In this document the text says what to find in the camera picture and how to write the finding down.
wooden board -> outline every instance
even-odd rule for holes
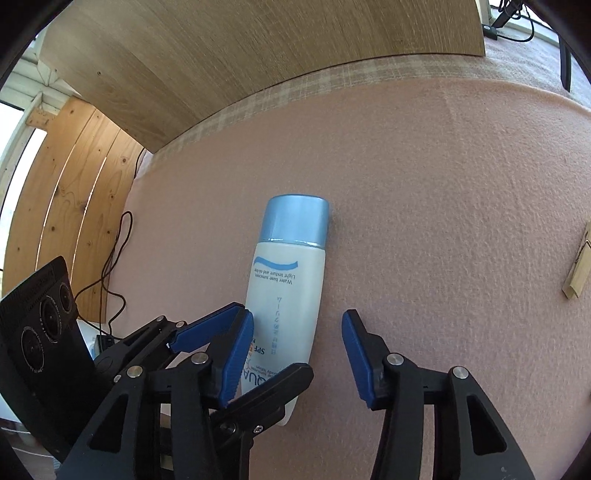
[[[41,59],[155,152],[279,82],[411,53],[484,55],[474,0],[77,0]]]
[[[72,149],[43,227],[37,267],[56,256],[72,271],[74,253],[86,205],[119,127],[95,110]]]
[[[95,107],[70,98],[49,126],[23,185],[4,259],[2,295],[35,271],[39,241],[57,181]]]
[[[29,127],[40,128],[47,132],[49,124],[55,117],[56,116],[53,113],[46,112],[40,108],[35,108],[29,115],[29,118],[27,118],[27,125]]]
[[[119,131],[96,181],[80,229],[71,274],[72,290],[75,293],[100,278],[100,272],[115,243],[119,219],[134,181],[135,161],[141,151],[141,145],[125,132]],[[99,321],[99,294],[100,285],[96,285],[76,300],[80,314],[85,319]],[[103,293],[101,322],[105,319],[105,306],[106,295]]]

white plastic bottle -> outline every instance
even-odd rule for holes
[[[267,203],[252,261],[246,308],[254,316],[242,393],[285,367],[308,363],[324,279],[329,203],[310,195],[281,195]],[[296,398],[285,407],[285,425]]]

blue gripper pad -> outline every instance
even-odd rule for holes
[[[207,345],[214,336],[230,328],[241,308],[243,305],[234,302],[210,313],[179,330],[175,339],[168,346],[174,353],[179,353],[193,352],[203,345]]]
[[[220,390],[218,401],[222,408],[228,406],[228,403],[236,395],[238,382],[242,375],[244,362],[248,355],[248,350],[251,347],[252,337],[255,333],[255,322],[252,313],[248,310],[242,326],[222,371],[222,389]]]
[[[372,408],[376,403],[372,367],[348,311],[343,314],[341,327],[343,343],[347,350],[347,356],[357,385],[357,392],[361,400],[365,400],[368,408]]]

wooden clothespin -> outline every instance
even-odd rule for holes
[[[583,292],[583,287],[591,272],[591,222],[585,227],[585,233],[579,250],[577,251],[577,258],[574,259],[573,266],[570,267],[569,276],[566,277],[562,291],[568,299],[576,295],[579,298]]]

window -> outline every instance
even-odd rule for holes
[[[12,223],[12,216],[14,210],[17,208],[18,198],[21,195],[21,190],[27,179],[27,174],[35,160],[35,155],[43,143],[43,139],[47,135],[43,130],[36,129],[29,140],[21,159],[18,161],[17,168],[8,187],[2,212],[0,213],[0,268],[4,267],[4,253],[6,253],[6,245],[8,242],[8,233],[10,231],[10,224]]]
[[[21,110],[0,103],[0,153],[4,151],[21,117]]]

